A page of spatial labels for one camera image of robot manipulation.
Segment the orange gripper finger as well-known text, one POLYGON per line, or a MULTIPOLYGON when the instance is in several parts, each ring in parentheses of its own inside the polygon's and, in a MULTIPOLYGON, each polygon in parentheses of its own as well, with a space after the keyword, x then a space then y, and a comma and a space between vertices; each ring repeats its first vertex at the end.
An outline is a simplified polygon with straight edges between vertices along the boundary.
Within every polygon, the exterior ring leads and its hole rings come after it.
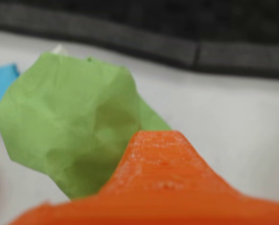
POLYGON ((27 211, 15 225, 279 225, 279 203, 219 177, 177 131, 140 131, 101 190, 27 211))

